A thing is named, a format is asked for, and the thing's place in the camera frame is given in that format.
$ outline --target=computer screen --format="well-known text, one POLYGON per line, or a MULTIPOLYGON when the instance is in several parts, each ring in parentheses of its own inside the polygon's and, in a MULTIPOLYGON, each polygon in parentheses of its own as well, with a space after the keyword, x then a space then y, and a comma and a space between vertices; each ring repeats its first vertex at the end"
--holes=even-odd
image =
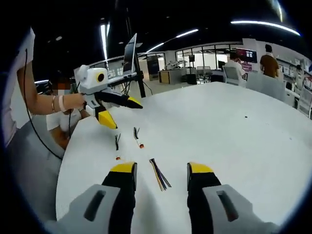
POLYGON ((256 50, 236 48, 236 52, 240 60, 245 61, 245 62, 257 63, 257 51, 256 50))
POLYGON ((136 51, 137 34, 135 34, 125 47, 125 55, 123 59, 123 73, 135 72, 134 58, 136 51))
POLYGON ((189 55, 189 62, 195 62, 195 55, 189 55))
POLYGON ((224 61, 219 61, 218 60, 218 68, 223 69, 222 67, 225 65, 224 61))

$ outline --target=bracelet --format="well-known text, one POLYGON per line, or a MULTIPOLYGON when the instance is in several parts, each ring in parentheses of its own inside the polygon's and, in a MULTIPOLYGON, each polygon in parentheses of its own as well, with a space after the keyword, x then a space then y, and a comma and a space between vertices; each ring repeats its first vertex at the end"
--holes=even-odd
POLYGON ((55 96, 53 96, 53 99, 52 99, 52 111, 55 113, 55 109, 54 109, 54 99, 55 99, 55 96))
POLYGON ((63 111, 63 112, 65 112, 66 109, 65 109, 65 107, 64 107, 63 97, 64 97, 63 95, 61 95, 61 96, 58 97, 58 104, 59 104, 60 110, 63 111))

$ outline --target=round white table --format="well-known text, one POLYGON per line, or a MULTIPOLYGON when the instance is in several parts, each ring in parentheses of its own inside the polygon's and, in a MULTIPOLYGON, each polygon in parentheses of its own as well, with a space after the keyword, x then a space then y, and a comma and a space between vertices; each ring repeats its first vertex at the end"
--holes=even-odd
POLYGON ((143 109, 110 109, 118 129, 94 117, 79 122, 58 177, 56 213, 93 184, 101 184, 119 154, 136 161, 137 191, 132 232, 191 233, 187 207, 187 163, 210 166, 252 204, 263 221, 281 225, 293 213, 312 171, 312 122, 267 95, 223 83, 208 83, 157 94, 143 109), (139 127, 140 149, 133 137, 139 127), (172 188, 161 192, 149 159, 172 188))

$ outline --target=brown shirt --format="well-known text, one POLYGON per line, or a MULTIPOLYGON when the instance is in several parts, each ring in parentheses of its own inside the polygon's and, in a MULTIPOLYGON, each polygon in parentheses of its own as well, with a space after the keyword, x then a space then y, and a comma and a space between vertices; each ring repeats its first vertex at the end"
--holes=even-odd
POLYGON ((260 64, 263 66, 263 74, 269 77, 276 77, 276 71, 279 69, 276 59, 270 55, 261 57, 260 64))

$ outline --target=black ceiling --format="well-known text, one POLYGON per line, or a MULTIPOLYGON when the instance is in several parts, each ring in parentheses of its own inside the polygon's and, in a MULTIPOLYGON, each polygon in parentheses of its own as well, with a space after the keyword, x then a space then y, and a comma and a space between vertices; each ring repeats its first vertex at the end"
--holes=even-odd
POLYGON ((38 6, 33 13, 32 27, 36 34, 34 66, 35 79, 40 80, 54 70, 71 76, 72 70, 81 64, 103 60, 99 26, 110 22, 108 57, 123 55, 129 40, 126 17, 131 28, 138 33, 142 45, 139 52, 174 38, 192 29, 197 33, 174 39, 155 51, 178 50, 180 48, 219 41, 240 41, 242 38, 277 43, 294 49, 308 57, 309 41, 307 22, 301 12, 296 15, 294 5, 281 5, 285 9, 283 23, 272 9, 270 1, 238 0, 204 1, 192 0, 102 0, 83 3, 52 1, 38 6), (276 22, 297 29, 302 37, 289 32, 255 25, 231 25, 231 20, 260 20, 276 22))

